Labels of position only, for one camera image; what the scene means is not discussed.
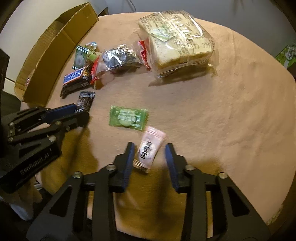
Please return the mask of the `green round candy packet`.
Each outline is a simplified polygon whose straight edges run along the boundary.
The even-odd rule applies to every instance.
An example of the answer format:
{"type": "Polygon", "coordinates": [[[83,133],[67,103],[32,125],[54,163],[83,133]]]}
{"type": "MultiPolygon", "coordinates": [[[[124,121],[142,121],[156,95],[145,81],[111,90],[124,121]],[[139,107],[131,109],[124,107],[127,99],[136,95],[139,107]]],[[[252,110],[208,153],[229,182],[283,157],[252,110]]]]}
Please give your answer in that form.
{"type": "Polygon", "coordinates": [[[142,131],[148,116],[149,111],[146,108],[125,108],[112,105],[109,111],[109,125],[142,131]]]}

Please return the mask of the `black patterned candy packet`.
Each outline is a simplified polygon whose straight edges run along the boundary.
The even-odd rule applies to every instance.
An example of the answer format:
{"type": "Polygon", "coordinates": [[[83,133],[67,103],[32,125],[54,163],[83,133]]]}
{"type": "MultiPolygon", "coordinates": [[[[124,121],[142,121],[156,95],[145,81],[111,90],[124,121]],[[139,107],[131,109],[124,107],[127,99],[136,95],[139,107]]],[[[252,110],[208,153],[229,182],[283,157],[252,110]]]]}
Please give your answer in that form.
{"type": "Polygon", "coordinates": [[[76,103],[76,111],[82,112],[82,111],[90,111],[90,108],[92,106],[92,102],[95,98],[95,92],[94,91],[81,91],[79,93],[78,101],[76,103]]]}

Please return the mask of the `green white gift bag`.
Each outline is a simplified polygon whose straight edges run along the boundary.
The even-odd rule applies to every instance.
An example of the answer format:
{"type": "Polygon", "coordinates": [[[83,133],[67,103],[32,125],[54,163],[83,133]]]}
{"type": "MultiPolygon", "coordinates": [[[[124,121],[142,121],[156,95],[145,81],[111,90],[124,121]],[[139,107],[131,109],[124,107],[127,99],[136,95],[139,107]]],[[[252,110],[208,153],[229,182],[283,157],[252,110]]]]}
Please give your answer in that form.
{"type": "Polygon", "coordinates": [[[296,46],[295,43],[287,45],[276,57],[275,59],[286,69],[295,63],[296,57],[296,46]]]}

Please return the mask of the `brown Snickers bar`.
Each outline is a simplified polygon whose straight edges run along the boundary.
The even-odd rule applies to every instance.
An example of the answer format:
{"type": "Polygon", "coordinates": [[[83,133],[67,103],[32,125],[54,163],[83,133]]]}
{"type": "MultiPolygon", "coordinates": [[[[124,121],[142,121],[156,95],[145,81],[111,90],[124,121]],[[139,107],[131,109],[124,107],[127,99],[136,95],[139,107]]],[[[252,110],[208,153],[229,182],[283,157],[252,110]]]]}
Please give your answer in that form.
{"type": "Polygon", "coordinates": [[[60,97],[65,98],[68,94],[93,84],[90,66],[86,65],[74,72],[65,75],[60,97]]]}

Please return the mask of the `teal donut candy packet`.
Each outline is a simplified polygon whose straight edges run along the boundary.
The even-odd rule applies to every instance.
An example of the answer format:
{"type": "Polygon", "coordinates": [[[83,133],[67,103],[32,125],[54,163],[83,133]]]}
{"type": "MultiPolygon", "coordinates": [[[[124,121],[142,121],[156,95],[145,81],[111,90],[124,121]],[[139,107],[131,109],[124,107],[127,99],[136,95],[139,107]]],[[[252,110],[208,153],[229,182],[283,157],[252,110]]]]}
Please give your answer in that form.
{"type": "Polygon", "coordinates": [[[80,69],[82,67],[84,67],[88,61],[88,49],[78,45],[76,47],[76,52],[75,52],[75,59],[74,59],[74,63],[72,66],[73,70],[77,70],[80,69]]]}

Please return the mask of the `red blue jelly cup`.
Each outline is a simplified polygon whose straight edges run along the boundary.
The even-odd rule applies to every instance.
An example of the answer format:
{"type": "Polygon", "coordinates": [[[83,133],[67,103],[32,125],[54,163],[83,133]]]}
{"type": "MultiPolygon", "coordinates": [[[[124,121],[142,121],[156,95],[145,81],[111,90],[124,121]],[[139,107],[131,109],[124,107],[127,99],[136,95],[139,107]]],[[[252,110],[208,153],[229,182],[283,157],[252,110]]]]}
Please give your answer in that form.
{"type": "Polygon", "coordinates": [[[96,42],[89,42],[84,45],[84,47],[88,50],[88,60],[94,62],[97,58],[102,55],[102,52],[98,48],[96,42]]]}

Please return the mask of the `dark pastry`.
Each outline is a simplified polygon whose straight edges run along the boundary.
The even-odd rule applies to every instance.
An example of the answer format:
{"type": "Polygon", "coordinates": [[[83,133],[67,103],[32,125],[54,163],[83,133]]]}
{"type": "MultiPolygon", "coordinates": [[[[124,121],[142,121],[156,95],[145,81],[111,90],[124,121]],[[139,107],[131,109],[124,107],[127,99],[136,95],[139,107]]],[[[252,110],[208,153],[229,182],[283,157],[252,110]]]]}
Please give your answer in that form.
{"type": "Polygon", "coordinates": [[[114,77],[126,72],[135,72],[138,68],[143,71],[151,70],[148,50],[143,40],[105,50],[92,65],[93,88],[100,89],[114,80],[114,77]]]}

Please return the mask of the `packaged sliced bread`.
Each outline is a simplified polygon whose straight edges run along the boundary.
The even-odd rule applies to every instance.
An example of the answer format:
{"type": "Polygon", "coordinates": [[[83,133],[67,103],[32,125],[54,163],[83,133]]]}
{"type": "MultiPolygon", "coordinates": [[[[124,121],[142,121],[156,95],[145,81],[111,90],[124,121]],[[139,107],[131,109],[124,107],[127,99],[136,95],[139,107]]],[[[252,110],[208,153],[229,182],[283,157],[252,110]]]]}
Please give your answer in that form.
{"type": "Polygon", "coordinates": [[[215,51],[212,36],[184,10],[161,11],[138,19],[148,63],[158,78],[188,66],[203,66],[215,51]]]}

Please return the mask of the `cardboard box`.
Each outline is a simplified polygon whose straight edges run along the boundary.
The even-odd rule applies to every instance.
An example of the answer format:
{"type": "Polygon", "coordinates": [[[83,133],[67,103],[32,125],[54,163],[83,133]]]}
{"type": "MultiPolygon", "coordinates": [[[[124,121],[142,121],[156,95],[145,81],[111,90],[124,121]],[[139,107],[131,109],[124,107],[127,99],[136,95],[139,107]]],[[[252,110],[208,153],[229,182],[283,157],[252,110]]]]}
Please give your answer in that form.
{"type": "Polygon", "coordinates": [[[53,21],[34,44],[17,76],[16,97],[45,106],[66,60],[97,21],[91,3],[75,6],[53,21]]]}

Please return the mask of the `pink white candy packet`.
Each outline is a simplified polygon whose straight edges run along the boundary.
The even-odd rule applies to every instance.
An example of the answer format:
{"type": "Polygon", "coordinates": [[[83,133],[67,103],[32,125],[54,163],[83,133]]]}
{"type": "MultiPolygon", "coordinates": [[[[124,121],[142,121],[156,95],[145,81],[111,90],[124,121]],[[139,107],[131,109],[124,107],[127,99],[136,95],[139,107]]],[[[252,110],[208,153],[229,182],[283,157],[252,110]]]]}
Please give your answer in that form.
{"type": "Polygon", "coordinates": [[[133,166],[149,173],[155,156],[166,138],[166,134],[156,128],[147,126],[142,136],[142,141],[133,160],[133,166]]]}

